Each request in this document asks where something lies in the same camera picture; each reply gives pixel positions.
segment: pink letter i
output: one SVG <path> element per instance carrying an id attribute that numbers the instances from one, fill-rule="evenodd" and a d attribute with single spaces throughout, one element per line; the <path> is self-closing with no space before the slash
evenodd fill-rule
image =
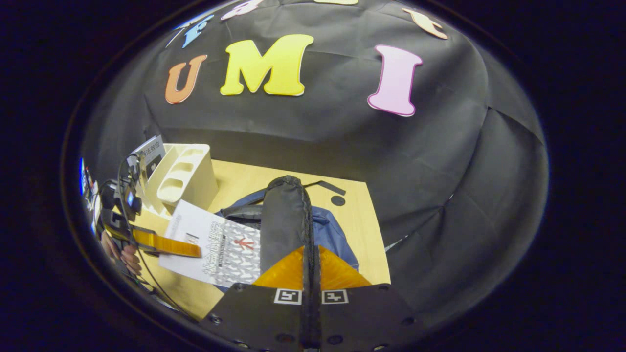
<path id="1" fill-rule="evenodd" d="M 419 56 L 389 45 L 374 47 L 382 55 L 381 81 L 378 90 L 367 98 L 374 109 L 400 116 L 413 116 L 415 106 L 411 104 L 411 86 L 416 65 L 422 64 Z"/>

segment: letter m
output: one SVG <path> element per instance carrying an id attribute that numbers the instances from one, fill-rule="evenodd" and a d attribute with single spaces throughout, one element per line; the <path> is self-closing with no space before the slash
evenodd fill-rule
<path id="1" fill-rule="evenodd" d="M 263 56 L 251 40 L 229 45 L 226 48 L 230 54 L 226 82 L 220 88 L 220 93 L 236 95 L 244 91 L 244 85 L 239 82 L 240 72 L 248 89 L 256 93 L 267 72 L 272 70 L 269 81 L 263 86 L 266 93 L 302 95 L 304 85 L 300 83 L 300 66 L 304 49 L 311 43 L 312 36 L 289 34 L 279 38 Z"/>

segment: table surface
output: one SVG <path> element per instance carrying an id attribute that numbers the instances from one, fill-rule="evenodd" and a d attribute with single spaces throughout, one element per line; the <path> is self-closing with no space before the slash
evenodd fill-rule
<path id="1" fill-rule="evenodd" d="M 207 210 L 213 213 L 252 192 L 264 189 L 270 181 L 285 175 L 298 177 L 302 184 L 323 180 L 345 190 L 343 198 L 346 203 L 336 206 L 331 202 L 331 197 L 337 195 L 335 192 L 318 185 L 307 188 L 311 204 L 329 210 L 337 219 L 359 261 L 359 272 L 372 284 L 391 283 L 381 231 L 364 182 L 220 160 L 212 160 L 212 164 L 218 192 Z M 161 236 L 165 233 L 168 223 L 169 220 L 149 211 L 143 211 L 134 222 L 138 226 L 156 231 Z M 212 284 L 191 279 L 159 266 L 158 258 L 146 255 L 143 258 L 145 260 L 141 263 L 143 279 L 156 287 L 146 270 L 147 266 L 165 292 L 198 320 L 204 318 L 223 296 L 223 293 Z"/>

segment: human hand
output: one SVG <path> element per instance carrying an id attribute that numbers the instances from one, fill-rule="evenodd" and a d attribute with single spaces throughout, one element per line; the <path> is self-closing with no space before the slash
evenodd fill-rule
<path id="1" fill-rule="evenodd" d="M 100 245 L 102 245 L 102 248 L 105 250 L 106 255 L 111 258 L 112 261 L 118 259 L 126 265 L 128 271 L 132 272 L 135 275 L 141 274 L 139 257 L 137 257 L 136 255 L 137 247 L 131 245 L 125 246 L 120 255 L 120 251 L 118 250 L 115 243 L 113 243 L 113 240 L 111 240 L 111 237 L 109 236 L 107 231 L 102 232 Z"/>

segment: white desk organizer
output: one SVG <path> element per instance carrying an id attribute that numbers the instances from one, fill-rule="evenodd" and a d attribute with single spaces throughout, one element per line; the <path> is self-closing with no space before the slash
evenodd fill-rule
<path id="1" fill-rule="evenodd" d="M 217 193 L 209 146 L 165 143 L 164 147 L 165 158 L 146 186 L 148 210 L 169 219 L 181 199 L 207 209 Z"/>

